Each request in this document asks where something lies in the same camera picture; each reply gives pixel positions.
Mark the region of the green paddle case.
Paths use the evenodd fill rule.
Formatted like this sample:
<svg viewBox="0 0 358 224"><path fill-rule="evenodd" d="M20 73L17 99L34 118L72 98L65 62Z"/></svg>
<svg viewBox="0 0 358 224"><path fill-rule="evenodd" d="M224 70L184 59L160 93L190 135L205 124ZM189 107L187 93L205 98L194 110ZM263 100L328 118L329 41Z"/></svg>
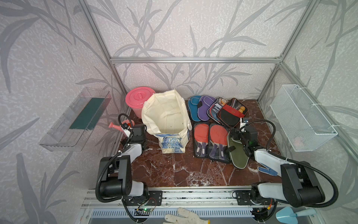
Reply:
<svg viewBox="0 0 358 224"><path fill-rule="evenodd" d="M249 157L244 151L244 145L241 141L242 134L237 129L231 129L227 136L227 147L230 159L237 169L246 168Z"/></svg>

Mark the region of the red trimmed paddle case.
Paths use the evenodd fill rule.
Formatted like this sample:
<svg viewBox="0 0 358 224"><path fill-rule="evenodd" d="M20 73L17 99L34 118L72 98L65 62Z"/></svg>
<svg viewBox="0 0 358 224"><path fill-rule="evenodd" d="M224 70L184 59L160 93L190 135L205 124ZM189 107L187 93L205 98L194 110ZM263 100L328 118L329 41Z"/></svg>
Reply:
<svg viewBox="0 0 358 224"><path fill-rule="evenodd" d="M248 113L248 108L238 99L232 98L217 113L218 120L228 128L234 128Z"/></svg>

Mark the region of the canvas tote bag starry print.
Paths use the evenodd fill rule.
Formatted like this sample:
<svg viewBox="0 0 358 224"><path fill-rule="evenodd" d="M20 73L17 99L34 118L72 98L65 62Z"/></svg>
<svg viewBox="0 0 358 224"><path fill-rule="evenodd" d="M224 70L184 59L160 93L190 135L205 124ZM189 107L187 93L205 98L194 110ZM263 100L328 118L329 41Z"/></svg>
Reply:
<svg viewBox="0 0 358 224"><path fill-rule="evenodd" d="M153 94L143 105L142 122L158 139L163 154L183 154L192 124L186 103L176 90Z"/></svg>

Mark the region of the clear case red paddle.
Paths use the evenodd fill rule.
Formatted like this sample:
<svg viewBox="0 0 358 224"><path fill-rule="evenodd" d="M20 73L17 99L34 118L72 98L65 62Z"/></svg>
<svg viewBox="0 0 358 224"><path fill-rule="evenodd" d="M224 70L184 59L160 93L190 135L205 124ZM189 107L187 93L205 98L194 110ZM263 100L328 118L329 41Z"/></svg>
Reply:
<svg viewBox="0 0 358 224"><path fill-rule="evenodd" d="M209 123L199 122L194 124L193 146L196 158L206 158L209 138Z"/></svg>

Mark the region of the blue paddle case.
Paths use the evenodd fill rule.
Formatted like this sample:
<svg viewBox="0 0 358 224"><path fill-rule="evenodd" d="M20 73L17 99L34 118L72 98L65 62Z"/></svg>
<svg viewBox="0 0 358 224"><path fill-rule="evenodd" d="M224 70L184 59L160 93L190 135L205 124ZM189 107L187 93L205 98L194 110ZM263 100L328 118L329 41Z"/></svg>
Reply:
<svg viewBox="0 0 358 224"><path fill-rule="evenodd" d="M193 122L201 122L198 117L198 103L200 101L200 98L201 96L192 96L187 102L190 118Z"/></svg>

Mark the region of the clear paddle case teal paddle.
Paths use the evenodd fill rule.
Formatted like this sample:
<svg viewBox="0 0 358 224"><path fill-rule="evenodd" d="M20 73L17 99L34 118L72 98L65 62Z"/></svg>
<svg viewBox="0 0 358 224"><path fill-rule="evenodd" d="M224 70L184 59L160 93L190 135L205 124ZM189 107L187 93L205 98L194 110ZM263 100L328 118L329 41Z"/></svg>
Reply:
<svg viewBox="0 0 358 224"><path fill-rule="evenodd" d="M222 123L219 121L217 114L218 112L223 108L225 104L228 103L228 100L223 97L218 97L214 103L209 107L207 110L207 115L212 118L214 121L216 121L218 124L222 125Z"/></svg>

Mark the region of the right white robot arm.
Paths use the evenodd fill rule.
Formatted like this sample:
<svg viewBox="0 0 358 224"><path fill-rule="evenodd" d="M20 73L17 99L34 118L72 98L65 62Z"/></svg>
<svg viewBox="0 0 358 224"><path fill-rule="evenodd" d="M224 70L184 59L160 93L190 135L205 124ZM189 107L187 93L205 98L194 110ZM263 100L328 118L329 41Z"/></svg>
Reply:
<svg viewBox="0 0 358 224"><path fill-rule="evenodd" d="M238 128L246 156L261 164L265 173L276 174L282 180L279 184L258 184L256 188L261 197L282 201L295 208L301 206L324 208L333 205L338 200L338 187L327 174L312 167L306 161L286 158L269 149L276 134L275 129L266 147L261 145L255 146L252 139L253 132L249 130L252 124L253 122L249 122ZM317 175L322 176L332 186L333 195L331 199L326 199Z"/></svg>

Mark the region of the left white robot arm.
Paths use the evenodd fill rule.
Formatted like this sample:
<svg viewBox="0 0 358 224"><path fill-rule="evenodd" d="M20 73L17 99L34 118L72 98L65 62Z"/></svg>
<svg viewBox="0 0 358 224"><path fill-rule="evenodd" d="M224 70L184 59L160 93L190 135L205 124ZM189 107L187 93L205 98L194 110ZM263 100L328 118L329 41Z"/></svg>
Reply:
<svg viewBox="0 0 358 224"><path fill-rule="evenodd" d="M95 195L98 201L109 203L117 200L133 200L144 203L149 200L149 190L144 182L132 179L131 164L147 149L146 125L121 122L119 129L127 137L123 148L110 157L100 160Z"/></svg>

